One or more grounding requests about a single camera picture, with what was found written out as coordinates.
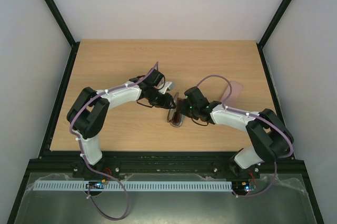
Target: black metal frame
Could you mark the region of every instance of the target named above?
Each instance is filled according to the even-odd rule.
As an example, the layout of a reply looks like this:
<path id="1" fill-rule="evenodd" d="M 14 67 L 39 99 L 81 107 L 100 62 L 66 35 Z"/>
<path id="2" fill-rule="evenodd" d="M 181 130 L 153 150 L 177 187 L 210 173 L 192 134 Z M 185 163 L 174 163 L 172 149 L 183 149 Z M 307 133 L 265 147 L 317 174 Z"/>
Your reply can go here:
<path id="1" fill-rule="evenodd" d="M 70 80 L 71 72 L 75 63 L 77 51 L 80 43 L 75 42 L 68 27 L 66 26 L 54 0 L 45 0 L 46 4 L 50 8 L 57 23 L 59 24 L 62 32 L 67 38 L 72 49 L 69 55 L 68 63 L 60 84 L 60 88 L 56 97 L 56 101 L 53 107 L 52 115 L 48 123 L 46 134 L 42 143 L 41 150 L 39 152 L 38 159 L 31 159 L 27 166 L 25 175 L 23 177 L 20 189 L 15 199 L 11 215 L 8 219 L 8 223 L 14 223 L 17 211 L 27 186 L 29 175 L 33 172 L 74 172 L 72 166 L 74 163 L 81 161 L 79 157 L 79 151 L 50 151 L 50 145 L 53 138 L 53 134 L 56 128 L 58 116 L 61 111 L 62 103 L 64 100 L 65 92 Z M 277 98 L 277 94 L 272 82 L 272 78 L 266 63 L 265 56 L 263 54 L 263 48 L 270 38 L 272 32 L 280 21 L 283 13 L 289 6 L 291 0 L 283 0 L 279 8 L 277 9 L 274 17 L 272 18 L 268 28 L 266 29 L 263 37 L 257 45 L 261 62 L 264 68 L 268 86 L 271 92 L 271 96 L 274 102 L 275 110 L 278 117 L 283 121 L 283 116 Z M 227 173 L 224 172 L 227 169 L 229 158 L 232 157 L 234 152 L 103 152 L 104 162 L 109 165 L 118 166 L 119 173 L 197 173 L 201 175 L 213 176 L 213 177 L 227 177 Z M 273 164 L 262 164 L 260 166 L 260 172 L 273 173 Z M 308 173 L 303 161 L 295 160 L 294 157 L 288 159 L 282 159 L 277 162 L 278 173 L 296 173 L 301 174 L 304 180 L 304 184 L 313 211 L 317 220 L 317 223 L 323 223 L 323 218 L 317 204 Z"/>

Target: white wall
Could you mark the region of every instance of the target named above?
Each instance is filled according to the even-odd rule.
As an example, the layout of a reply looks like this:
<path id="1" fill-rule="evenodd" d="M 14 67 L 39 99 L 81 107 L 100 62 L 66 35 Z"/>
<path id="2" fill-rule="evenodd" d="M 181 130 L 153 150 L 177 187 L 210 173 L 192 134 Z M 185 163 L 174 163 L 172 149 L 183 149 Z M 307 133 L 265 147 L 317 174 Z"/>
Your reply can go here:
<path id="1" fill-rule="evenodd" d="M 336 0 L 293 0 L 264 49 L 325 223 L 337 222 L 336 17 Z"/>
<path id="2" fill-rule="evenodd" d="M 76 40 L 258 40 L 282 0 L 55 0 Z"/>
<path id="3" fill-rule="evenodd" d="M 0 0 L 0 223 L 38 155 L 69 52 L 43 0 Z"/>

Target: wooden table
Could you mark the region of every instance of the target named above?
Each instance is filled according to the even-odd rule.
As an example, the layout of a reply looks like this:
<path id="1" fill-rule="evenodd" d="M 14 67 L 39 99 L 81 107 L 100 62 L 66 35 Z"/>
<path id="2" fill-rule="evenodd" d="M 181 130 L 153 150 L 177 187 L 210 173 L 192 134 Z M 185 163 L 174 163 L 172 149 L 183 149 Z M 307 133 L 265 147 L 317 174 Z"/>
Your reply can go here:
<path id="1" fill-rule="evenodd" d="M 176 88 L 195 86 L 210 74 L 243 85 L 235 107 L 248 111 L 274 109 L 255 41 L 82 40 L 51 150 L 78 150 L 68 131 L 66 115 L 81 90 L 108 89 L 159 69 Z M 209 101 L 219 100 L 227 84 L 206 80 L 200 89 Z M 236 151 L 250 144 L 246 133 L 223 125 L 198 126 L 186 119 L 180 128 L 166 122 L 168 110 L 146 108 L 136 102 L 111 110 L 100 132 L 102 150 L 110 151 Z"/>

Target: wooden tabletop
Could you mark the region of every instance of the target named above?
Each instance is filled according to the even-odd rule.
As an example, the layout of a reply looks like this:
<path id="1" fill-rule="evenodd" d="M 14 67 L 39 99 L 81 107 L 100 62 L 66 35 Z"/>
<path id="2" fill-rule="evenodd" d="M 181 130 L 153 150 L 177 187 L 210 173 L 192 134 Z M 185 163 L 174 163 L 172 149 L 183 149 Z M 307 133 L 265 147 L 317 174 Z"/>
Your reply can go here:
<path id="1" fill-rule="evenodd" d="M 176 92 L 195 86 L 210 74 L 243 85 L 235 107 L 274 110 L 255 41 L 82 40 L 51 150 L 78 150 L 66 115 L 81 90 L 109 89 L 145 75 L 159 61 L 159 70 Z M 226 82 L 211 78 L 200 85 L 209 101 L 219 100 Z M 244 132 L 224 125 L 198 126 L 185 119 L 180 128 L 166 122 L 168 110 L 130 102 L 109 111 L 100 132 L 102 150 L 110 151 L 237 151 L 250 144 Z"/>

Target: gray wall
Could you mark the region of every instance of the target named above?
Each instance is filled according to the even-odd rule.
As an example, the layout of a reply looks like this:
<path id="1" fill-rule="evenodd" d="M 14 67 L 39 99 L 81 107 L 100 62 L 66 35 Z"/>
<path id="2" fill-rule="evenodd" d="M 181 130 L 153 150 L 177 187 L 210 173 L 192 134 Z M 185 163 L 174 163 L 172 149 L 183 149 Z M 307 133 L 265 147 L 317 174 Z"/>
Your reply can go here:
<path id="1" fill-rule="evenodd" d="M 282 0 L 55 0 L 76 40 L 258 40 Z"/>
<path id="2" fill-rule="evenodd" d="M 326 223 L 337 222 L 336 2 L 293 0 L 264 49 Z"/>
<path id="3" fill-rule="evenodd" d="M 0 223 L 38 155 L 69 52 L 43 0 L 0 0 Z"/>

